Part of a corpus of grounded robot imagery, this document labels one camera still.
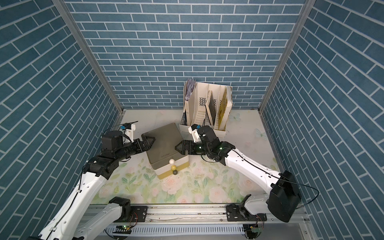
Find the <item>olive and cream drawer cabinet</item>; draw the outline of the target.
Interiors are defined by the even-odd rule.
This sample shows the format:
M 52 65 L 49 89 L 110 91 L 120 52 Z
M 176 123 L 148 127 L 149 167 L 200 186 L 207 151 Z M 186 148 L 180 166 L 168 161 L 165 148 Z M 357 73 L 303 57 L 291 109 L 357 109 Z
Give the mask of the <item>olive and cream drawer cabinet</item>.
M 156 141 L 147 151 L 149 163 L 156 173 L 157 177 L 162 180 L 173 175 L 170 159 L 175 160 L 175 166 L 178 173 L 190 166 L 189 156 L 182 155 L 175 150 L 175 146 L 183 141 L 183 137 L 175 123 L 159 127 L 155 130 L 143 133 L 142 136 L 155 137 Z

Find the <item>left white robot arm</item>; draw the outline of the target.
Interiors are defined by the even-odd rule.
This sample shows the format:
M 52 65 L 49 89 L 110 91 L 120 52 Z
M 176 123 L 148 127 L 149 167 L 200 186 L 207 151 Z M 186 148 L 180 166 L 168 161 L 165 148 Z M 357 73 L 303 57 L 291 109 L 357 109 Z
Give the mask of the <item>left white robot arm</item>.
M 113 222 L 130 218 L 131 201 L 114 197 L 91 220 L 80 224 L 93 198 L 119 163 L 150 150 L 156 139 L 145 137 L 143 140 L 132 140 L 125 132 L 110 131 L 101 140 L 101 153 L 83 166 L 74 190 L 50 223 L 35 237 L 36 240 L 94 240 Z

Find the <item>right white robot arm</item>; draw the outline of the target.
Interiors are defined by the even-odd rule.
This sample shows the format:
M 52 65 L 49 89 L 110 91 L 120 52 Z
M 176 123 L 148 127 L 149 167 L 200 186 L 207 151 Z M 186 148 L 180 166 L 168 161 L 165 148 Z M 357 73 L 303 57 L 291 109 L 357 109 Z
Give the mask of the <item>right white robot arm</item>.
M 244 219 L 271 213 L 287 223 L 301 201 L 301 193 L 293 174 L 280 173 L 247 157 L 234 145 L 221 141 L 209 126 L 193 125 L 189 128 L 193 140 L 183 140 L 175 146 L 182 155 L 205 155 L 215 163 L 232 168 L 256 183 L 265 196 L 247 195 L 240 203 L 239 212 Z

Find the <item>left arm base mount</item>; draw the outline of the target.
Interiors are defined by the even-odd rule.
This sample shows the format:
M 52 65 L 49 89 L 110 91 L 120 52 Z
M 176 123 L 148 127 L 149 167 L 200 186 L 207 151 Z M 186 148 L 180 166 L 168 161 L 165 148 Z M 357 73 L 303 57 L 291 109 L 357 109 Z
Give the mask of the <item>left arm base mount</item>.
M 109 201 L 109 204 L 118 204 L 122 210 L 116 223 L 123 222 L 138 222 L 143 223 L 146 220 L 148 206 L 132 206 L 131 200 L 121 197 L 114 197 Z

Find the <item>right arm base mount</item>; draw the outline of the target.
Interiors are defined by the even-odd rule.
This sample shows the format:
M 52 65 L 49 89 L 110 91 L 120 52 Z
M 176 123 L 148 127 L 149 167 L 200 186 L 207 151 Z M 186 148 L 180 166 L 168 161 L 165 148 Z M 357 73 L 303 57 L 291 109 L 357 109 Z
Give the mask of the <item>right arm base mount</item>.
M 254 201 L 256 207 L 260 204 L 263 207 L 263 202 L 266 198 L 261 196 L 253 196 L 248 194 L 239 204 L 229 204 L 226 206 L 226 217 L 228 222 L 265 222 L 267 221 L 266 213 L 253 214 L 246 208 L 246 203 Z

